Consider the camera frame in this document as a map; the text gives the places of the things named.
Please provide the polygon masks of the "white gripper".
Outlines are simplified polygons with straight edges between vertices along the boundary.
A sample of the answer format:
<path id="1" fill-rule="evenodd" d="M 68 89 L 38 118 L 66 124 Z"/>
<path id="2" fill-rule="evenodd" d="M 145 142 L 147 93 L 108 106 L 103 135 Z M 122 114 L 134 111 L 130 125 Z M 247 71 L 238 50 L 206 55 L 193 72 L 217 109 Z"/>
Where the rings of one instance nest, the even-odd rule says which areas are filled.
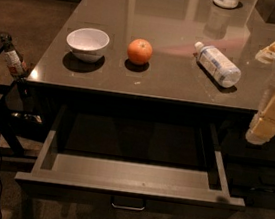
<path id="1" fill-rule="evenodd" d="M 275 75 L 266 80 L 258 110 L 249 124 L 245 137 L 250 144 L 263 145 L 275 136 Z"/>

